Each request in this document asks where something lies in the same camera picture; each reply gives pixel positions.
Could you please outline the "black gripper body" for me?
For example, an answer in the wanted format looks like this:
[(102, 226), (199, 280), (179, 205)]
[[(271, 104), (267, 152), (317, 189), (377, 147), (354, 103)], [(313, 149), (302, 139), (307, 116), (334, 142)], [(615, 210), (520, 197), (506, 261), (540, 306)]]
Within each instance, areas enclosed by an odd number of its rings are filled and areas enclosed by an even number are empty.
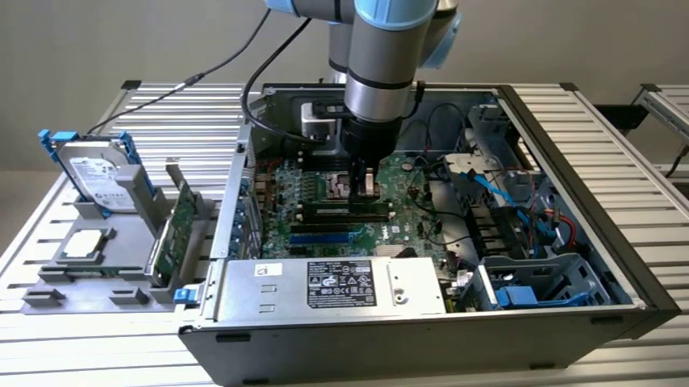
[(379, 162), (397, 148), (400, 119), (373, 122), (361, 118), (346, 119), (341, 134), (347, 154), (365, 162)]

